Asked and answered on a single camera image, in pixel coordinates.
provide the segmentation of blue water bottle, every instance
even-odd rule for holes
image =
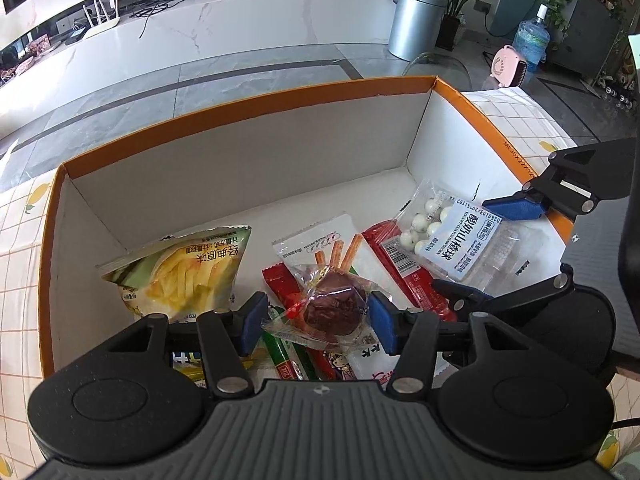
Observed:
[[[520,22],[513,47],[527,60],[527,72],[533,72],[545,55],[551,37],[545,28],[546,6],[540,5],[532,20]]]

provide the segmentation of metal bolt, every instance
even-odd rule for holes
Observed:
[[[424,388],[424,383],[415,377],[400,377],[392,386],[399,394],[414,394]]]
[[[566,285],[566,282],[568,281],[569,281],[569,277],[564,272],[562,274],[558,274],[554,278],[554,287],[563,288]]]
[[[216,384],[218,389],[224,394],[238,394],[249,387],[249,383],[242,377],[225,377]]]
[[[596,207],[596,205],[593,203],[593,200],[585,200],[584,202],[582,202],[582,212],[583,213],[588,213],[594,207]]]

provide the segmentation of wall socket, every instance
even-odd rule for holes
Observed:
[[[478,10],[483,14],[488,14],[491,10],[491,4],[482,0],[476,0],[476,2],[474,3],[474,10]]]

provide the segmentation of yellow snack bag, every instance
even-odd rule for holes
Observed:
[[[170,322],[195,321],[228,307],[249,226],[219,227],[155,242],[99,268],[118,285],[137,316],[167,314]]]

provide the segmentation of silver trash can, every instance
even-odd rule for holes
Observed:
[[[447,0],[398,0],[388,50],[413,61],[436,44]]]

